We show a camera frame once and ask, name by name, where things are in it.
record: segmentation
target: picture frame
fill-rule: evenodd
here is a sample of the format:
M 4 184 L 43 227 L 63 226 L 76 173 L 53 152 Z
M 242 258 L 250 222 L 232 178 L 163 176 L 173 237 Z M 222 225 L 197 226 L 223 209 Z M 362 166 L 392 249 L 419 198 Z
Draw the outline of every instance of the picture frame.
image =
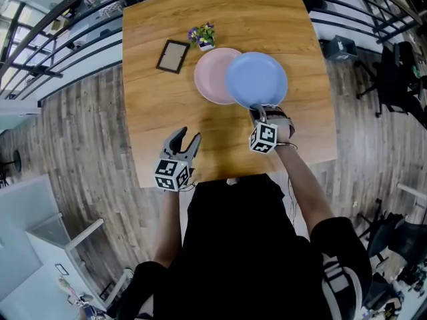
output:
M 167 51 L 167 48 L 169 47 L 170 44 L 180 45 L 183 47 L 181 59 L 179 60 L 178 65 L 174 69 L 172 69 L 170 67 L 166 67 L 165 65 L 162 65 L 163 58 L 164 58 L 166 51 Z M 181 67 L 182 67 L 182 64 L 184 62 L 185 56 L 187 55 L 188 49 L 189 49 L 189 43 L 183 43 L 181 41 L 174 41 L 174 40 L 168 39 L 166 41 L 165 47 L 163 48 L 163 51 L 161 52 L 159 61 L 157 62 L 157 65 L 155 68 L 178 74 L 181 71 Z
M 58 269 L 58 271 L 61 273 L 62 276 L 68 276 L 68 271 L 65 270 L 65 268 L 62 266 L 62 264 L 58 263 L 55 264 L 56 269 Z

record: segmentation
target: plate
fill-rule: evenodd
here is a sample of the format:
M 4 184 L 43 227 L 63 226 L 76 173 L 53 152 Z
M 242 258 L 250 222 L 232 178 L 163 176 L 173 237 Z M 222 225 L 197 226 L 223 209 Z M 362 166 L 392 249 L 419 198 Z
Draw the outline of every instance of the plate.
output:
M 209 101 L 217 104 L 235 103 L 226 87 L 228 65 L 242 52 L 227 47 L 206 53 L 195 66 L 194 82 L 197 90 Z
M 236 57 L 226 73 L 230 95 L 245 108 L 253 104 L 278 105 L 288 90 L 283 67 L 273 57 L 247 52 Z

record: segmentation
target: gray wood plank floor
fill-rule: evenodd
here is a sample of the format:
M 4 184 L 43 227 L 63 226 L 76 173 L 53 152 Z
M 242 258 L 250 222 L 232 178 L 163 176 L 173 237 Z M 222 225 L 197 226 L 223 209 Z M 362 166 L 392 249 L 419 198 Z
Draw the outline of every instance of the gray wood plank floor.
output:
M 367 52 L 360 56 L 370 64 L 380 58 Z M 327 63 L 327 67 L 338 159 L 311 168 L 336 215 L 350 217 L 357 225 L 357 212 L 372 215 L 379 197 L 384 209 L 408 214 L 409 220 L 419 223 L 423 212 L 396 184 L 427 191 L 427 131 L 410 115 L 385 110 L 380 119 L 375 118 L 376 92 L 356 99 L 357 92 L 370 86 L 367 74 L 351 63 Z M 100 289 L 117 280 L 124 267 L 134 268 L 152 258 L 160 194 L 156 189 L 140 189 L 137 182 L 121 65 L 44 100 L 41 115 L 0 136 L 2 158 L 11 158 L 15 149 L 21 152 L 23 170 L 11 171 L 12 182 L 48 173 L 70 236 L 99 217 L 105 219 L 105 225 L 79 247 Z M 285 172 L 272 177 L 287 190 Z M 184 195 L 183 203 L 189 199 Z

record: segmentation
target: bracelet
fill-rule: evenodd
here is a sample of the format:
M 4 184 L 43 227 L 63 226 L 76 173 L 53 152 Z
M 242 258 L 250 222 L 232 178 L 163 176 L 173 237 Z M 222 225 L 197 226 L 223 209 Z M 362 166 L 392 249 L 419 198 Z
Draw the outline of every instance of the bracelet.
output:
M 291 147 L 293 147 L 296 151 L 298 150 L 298 146 L 297 146 L 297 145 L 294 145 L 293 143 L 290 143 L 290 142 L 283 142 L 283 143 L 278 142 L 278 143 L 276 143 L 276 146 L 291 146 Z

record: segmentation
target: metal railing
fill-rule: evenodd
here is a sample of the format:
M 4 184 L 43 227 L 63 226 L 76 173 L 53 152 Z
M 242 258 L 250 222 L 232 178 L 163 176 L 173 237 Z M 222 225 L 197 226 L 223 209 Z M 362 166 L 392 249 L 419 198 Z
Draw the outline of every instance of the metal railing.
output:
M 55 6 L 38 24 L 34 27 L 28 27 L 27 25 L 22 25 L 18 22 L 19 16 L 21 14 L 22 8 L 25 5 L 22 3 L 18 8 L 14 18 L 10 20 L 9 29 L 7 31 L 7 37 L 3 44 L 3 50 L 1 52 L 0 58 L 0 79 L 3 79 L 7 70 L 10 68 L 16 69 L 16 71 L 11 75 L 11 78 L 6 82 L 2 82 L 2 86 L 0 89 L 0 99 L 8 99 L 8 98 L 20 98 L 25 99 L 30 94 L 32 94 L 35 90 L 40 88 L 43 84 L 48 82 L 52 78 L 62 78 L 63 72 L 66 69 L 82 62 L 83 60 L 96 55 L 99 52 L 109 49 L 110 47 L 119 45 L 121 43 L 121 39 L 117 41 L 112 41 L 100 48 L 94 49 L 88 54 L 85 54 L 82 57 L 79 57 L 72 63 L 64 63 L 72 58 L 74 55 L 80 53 L 81 51 L 90 48 L 92 45 L 107 39 L 119 32 L 122 31 L 122 26 L 108 30 L 106 32 L 102 32 L 98 37 L 82 44 L 80 47 L 75 48 L 70 53 L 65 56 L 58 56 L 60 51 L 65 48 L 69 48 L 73 46 L 73 44 L 82 38 L 85 35 L 99 29 L 100 27 L 111 23 L 119 18 L 122 18 L 122 13 L 113 13 L 113 15 L 108 16 L 105 19 L 97 22 L 96 24 L 88 27 L 87 29 L 79 32 L 74 35 L 70 39 L 63 42 L 60 46 L 57 46 L 58 38 L 64 34 L 64 32 L 72 30 L 74 26 L 76 26 L 79 22 L 87 19 L 92 14 L 102 10 L 105 7 L 113 3 L 122 3 L 124 7 L 130 6 L 136 3 L 139 3 L 143 0 L 107 0 L 98 5 L 90 7 L 88 10 L 82 12 L 80 15 L 76 15 L 74 18 L 68 20 L 68 23 L 64 24 L 62 28 L 57 30 L 54 34 L 46 34 L 44 30 L 48 27 L 53 21 L 58 20 L 58 18 L 62 17 L 62 14 L 68 11 L 70 8 L 75 7 L 76 5 L 80 5 L 83 0 L 63 0 Z M 14 41 L 15 32 L 18 27 L 27 27 L 29 29 L 28 34 L 22 39 L 20 42 Z M 31 43 L 34 41 L 36 37 L 42 35 L 46 37 L 46 41 L 40 46 L 32 45 Z M 14 51 L 11 51 L 12 45 L 17 46 Z M 32 54 L 24 60 L 22 64 L 16 63 L 18 56 L 25 50 L 32 50 Z M 42 60 L 39 60 L 35 65 L 29 65 L 30 61 L 36 57 L 36 55 L 43 55 Z
M 355 26 L 346 25 L 337 21 L 329 21 L 318 18 L 312 18 L 313 23 L 321 23 L 336 27 L 349 29 L 377 38 L 377 43 L 383 43 L 415 26 L 421 25 L 422 20 L 416 10 L 409 7 L 401 0 L 361 0 L 365 9 L 349 4 L 341 0 L 304 0 L 308 12 L 315 11 L 327 15 L 332 15 L 342 19 L 367 26 L 361 29 Z M 325 7 L 325 3 L 332 3 L 352 9 L 356 12 L 367 15 L 372 19 L 372 23 L 367 20 L 361 20 L 348 14 L 333 11 Z

